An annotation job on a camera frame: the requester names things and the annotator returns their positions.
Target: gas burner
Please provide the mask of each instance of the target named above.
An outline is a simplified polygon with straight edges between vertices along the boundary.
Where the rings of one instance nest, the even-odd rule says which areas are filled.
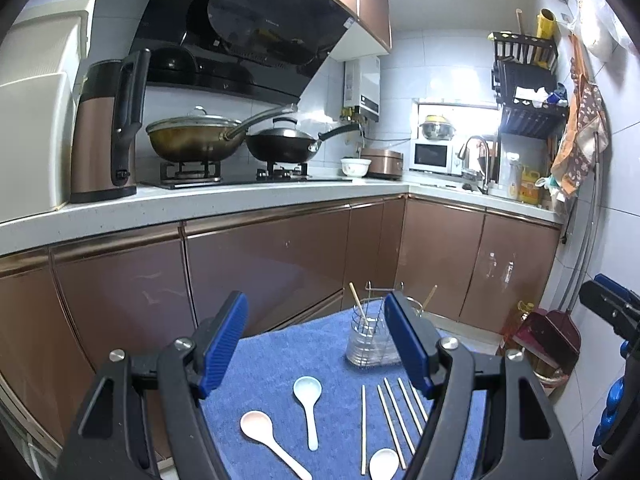
[[[169,168],[175,168],[175,164],[162,163],[160,165],[160,182],[164,184],[215,184],[220,182],[220,163],[201,162],[200,170],[185,170],[184,164],[179,162],[178,169],[171,173]]]
[[[267,162],[267,168],[260,168],[256,173],[257,180],[306,180],[308,167],[300,164],[293,169],[276,166],[273,162]]]

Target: yellow bottle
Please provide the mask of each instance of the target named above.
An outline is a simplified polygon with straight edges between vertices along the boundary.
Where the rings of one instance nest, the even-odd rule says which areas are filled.
[[[539,178],[540,174],[537,171],[530,170],[526,166],[522,168],[518,200],[527,204],[538,205],[540,202],[540,188],[536,187],[536,181]]]

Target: blue cloth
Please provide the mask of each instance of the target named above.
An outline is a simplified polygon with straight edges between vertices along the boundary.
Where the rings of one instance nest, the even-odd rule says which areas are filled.
[[[409,463],[411,454],[383,383],[386,377],[417,447],[418,431],[398,385],[398,378],[402,378],[408,388],[407,375],[401,365],[359,370],[346,360],[350,317],[348,311],[339,312],[238,343],[222,385],[203,402],[207,425],[233,480],[297,478],[271,450],[242,434],[240,418],[251,410],[260,410],[271,417],[276,442],[313,478],[361,479],[363,384],[367,396],[367,478],[372,455],[383,447],[394,449],[377,384],[382,387],[402,454]],[[319,443],[316,451],[307,447],[304,409],[293,395],[294,381],[305,375],[322,384],[322,395],[314,409]],[[408,394],[418,420],[424,424],[411,391]],[[475,392],[456,480],[472,477],[484,402],[485,393]],[[428,413],[431,402],[423,399],[423,404]],[[401,479],[403,475],[399,468],[394,478]]]

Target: white bowl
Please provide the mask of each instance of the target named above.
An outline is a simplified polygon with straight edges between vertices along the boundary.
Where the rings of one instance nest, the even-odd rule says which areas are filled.
[[[358,178],[365,176],[369,171],[369,164],[371,161],[368,158],[342,158],[342,172],[346,176],[352,176]]]

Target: gas stove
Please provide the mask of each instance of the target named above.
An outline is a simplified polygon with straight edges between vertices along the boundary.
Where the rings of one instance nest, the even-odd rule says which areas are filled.
[[[268,162],[266,168],[258,168],[255,176],[242,175],[224,178],[221,176],[219,162],[203,162],[200,168],[188,168],[184,164],[164,162],[160,166],[160,179],[145,182],[163,189],[183,189],[205,186],[239,186],[242,184],[270,184],[273,182],[341,182],[350,180],[340,176],[311,176],[308,165],[300,164],[295,168],[284,168]]]

